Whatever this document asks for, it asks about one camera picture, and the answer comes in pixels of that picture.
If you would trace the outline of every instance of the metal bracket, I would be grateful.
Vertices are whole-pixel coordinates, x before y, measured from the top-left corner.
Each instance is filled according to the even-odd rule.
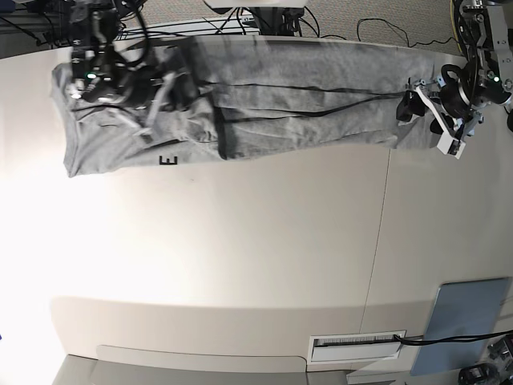
[[[503,81],[504,91],[513,90],[513,54],[507,37],[507,24],[502,6],[488,6],[491,38],[494,42],[494,51],[499,63],[500,78]]]

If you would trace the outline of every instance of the folded cloth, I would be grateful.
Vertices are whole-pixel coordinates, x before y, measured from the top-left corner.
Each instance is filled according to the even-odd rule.
[[[134,122],[146,110],[91,108],[68,96],[69,64],[53,71],[53,97],[66,126],[69,176],[122,167],[247,159],[327,144],[429,148],[429,114],[400,124],[408,78],[430,79],[430,52],[357,43],[219,36],[156,47],[172,69],[176,50],[197,98],[159,111],[148,143]]]

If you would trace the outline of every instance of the desk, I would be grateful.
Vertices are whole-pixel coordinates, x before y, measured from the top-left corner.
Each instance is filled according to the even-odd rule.
[[[513,136],[500,107],[460,161],[344,145],[70,180],[49,96],[67,58],[0,61],[2,383],[49,383],[65,352],[95,356],[101,337],[77,324],[59,322],[60,345],[49,305],[61,295],[165,305],[173,323],[165,336],[141,328],[140,348],[305,355],[313,334],[421,334],[442,283],[513,275]],[[498,330],[513,328],[512,307]],[[109,335],[101,343],[128,343]],[[333,369],[408,371],[415,352]]]

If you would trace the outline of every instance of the black letter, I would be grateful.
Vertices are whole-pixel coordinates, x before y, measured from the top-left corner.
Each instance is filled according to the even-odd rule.
[[[169,158],[166,159],[166,161],[163,161],[163,157],[159,156],[159,164],[161,166],[176,166],[178,164],[178,156],[175,156],[174,162],[171,162]]]

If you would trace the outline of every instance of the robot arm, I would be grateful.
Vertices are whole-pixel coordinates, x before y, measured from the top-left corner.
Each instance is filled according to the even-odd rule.
[[[447,64],[436,79],[406,85],[398,120],[408,122],[413,115],[424,116],[431,110],[435,117],[431,131],[440,135],[437,147],[444,154],[459,158],[465,138],[483,121],[480,110],[491,103],[511,101],[513,54],[503,13],[507,2],[462,4],[454,0],[458,44],[467,58],[466,66]]]

